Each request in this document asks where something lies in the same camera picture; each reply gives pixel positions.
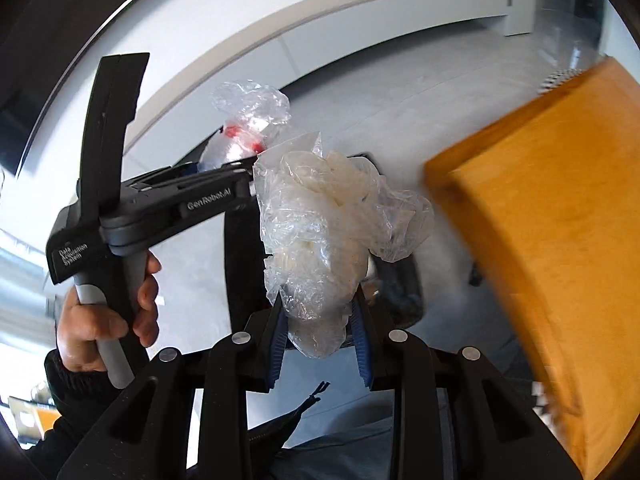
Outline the black sleeve left forearm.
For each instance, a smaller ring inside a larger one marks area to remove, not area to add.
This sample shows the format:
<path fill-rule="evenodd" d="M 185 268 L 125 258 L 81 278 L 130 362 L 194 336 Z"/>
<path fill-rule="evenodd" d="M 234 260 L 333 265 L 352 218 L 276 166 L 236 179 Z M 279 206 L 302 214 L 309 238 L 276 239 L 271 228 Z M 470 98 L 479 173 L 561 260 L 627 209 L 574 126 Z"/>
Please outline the black sleeve left forearm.
<path fill-rule="evenodd" d="M 25 455 L 46 479 L 55 479 L 96 421 L 122 393 L 105 372 L 70 372 L 58 349 L 44 359 L 48 386 L 60 417 Z"/>

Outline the person left hand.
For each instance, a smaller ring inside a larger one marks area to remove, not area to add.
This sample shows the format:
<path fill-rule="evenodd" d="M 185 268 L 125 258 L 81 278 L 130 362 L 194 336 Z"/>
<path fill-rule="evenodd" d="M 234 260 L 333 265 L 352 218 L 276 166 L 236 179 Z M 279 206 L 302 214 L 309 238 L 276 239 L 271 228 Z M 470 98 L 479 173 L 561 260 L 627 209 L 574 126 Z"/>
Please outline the person left hand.
<path fill-rule="evenodd" d="M 154 278 L 160 270 L 160 260 L 148 252 L 144 281 L 138 290 L 139 310 L 132 323 L 132 331 L 145 348 L 154 344 L 160 332 L 156 304 L 160 288 Z M 65 297 L 56 329 L 58 353 L 70 372 L 105 372 L 96 342 L 122 338 L 128 334 L 128 330 L 125 320 L 104 304 L 82 304 L 76 289 L 72 287 Z"/>

